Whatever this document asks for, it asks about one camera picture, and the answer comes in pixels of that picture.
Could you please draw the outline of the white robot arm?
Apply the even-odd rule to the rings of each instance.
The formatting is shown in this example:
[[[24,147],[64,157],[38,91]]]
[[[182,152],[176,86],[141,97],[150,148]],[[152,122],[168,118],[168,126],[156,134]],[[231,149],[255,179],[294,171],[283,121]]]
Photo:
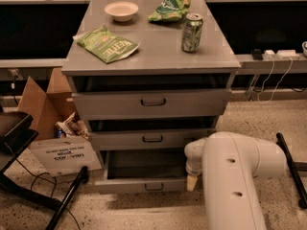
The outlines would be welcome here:
[[[208,230],[267,230],[254,179],[284,174],[282,148],[222,131],[189,143],[184,153],[187,190],[202,177]]]

